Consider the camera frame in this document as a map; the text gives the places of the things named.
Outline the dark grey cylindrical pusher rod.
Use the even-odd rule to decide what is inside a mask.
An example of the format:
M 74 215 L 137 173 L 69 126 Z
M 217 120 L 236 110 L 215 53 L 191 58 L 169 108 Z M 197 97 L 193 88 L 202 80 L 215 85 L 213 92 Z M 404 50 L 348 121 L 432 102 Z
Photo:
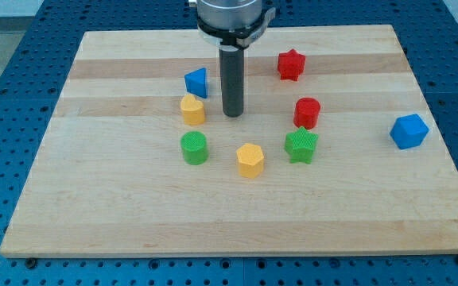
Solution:
M 237 118 L 244 111 L 244 51 L 219 50 L 220 86 L 223 113 Z

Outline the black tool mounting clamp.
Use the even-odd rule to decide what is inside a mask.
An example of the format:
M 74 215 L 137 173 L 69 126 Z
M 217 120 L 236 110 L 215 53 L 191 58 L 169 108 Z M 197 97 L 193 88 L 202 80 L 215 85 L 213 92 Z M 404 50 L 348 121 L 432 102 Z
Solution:
M 224 51 L 244 50 L 257 41 L 275 19 L 276 9 L 209 6 L 197 9 L 197 28 L 203 40 Z

